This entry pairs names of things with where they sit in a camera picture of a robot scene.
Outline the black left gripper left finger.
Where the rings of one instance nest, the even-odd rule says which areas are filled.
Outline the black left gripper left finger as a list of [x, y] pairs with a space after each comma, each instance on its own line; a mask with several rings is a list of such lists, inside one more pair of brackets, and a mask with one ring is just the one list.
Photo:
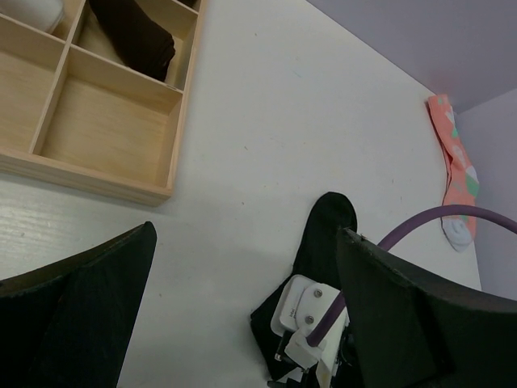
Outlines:
[[115, 387], [153, 262], [147, 221], [1, 281], [3, 387]]

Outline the black sock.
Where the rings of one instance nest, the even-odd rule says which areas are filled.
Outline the black sock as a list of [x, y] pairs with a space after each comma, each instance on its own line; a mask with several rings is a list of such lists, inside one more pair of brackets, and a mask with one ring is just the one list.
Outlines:
[[280, 337], [271, 330], [284, 287], [293, 276], [302, 275], [340, 289], [336, 234], [341, 227], [356, 231], [357, 226], [355, 209], [345, 195], [327, 192], [321, 196], [309, 213], [290, 275], [251, 313], [250, 328], [272, 379], [279, 380], [294, 370], [292, 365], [275, 359]]

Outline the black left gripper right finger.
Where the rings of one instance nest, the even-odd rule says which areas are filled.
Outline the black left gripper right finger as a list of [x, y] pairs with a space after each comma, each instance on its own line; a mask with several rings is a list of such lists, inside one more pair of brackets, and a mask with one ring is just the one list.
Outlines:
[[367, 387], [514, 387], [516, 303], [435, 275], [351, 230], [337, 266]]

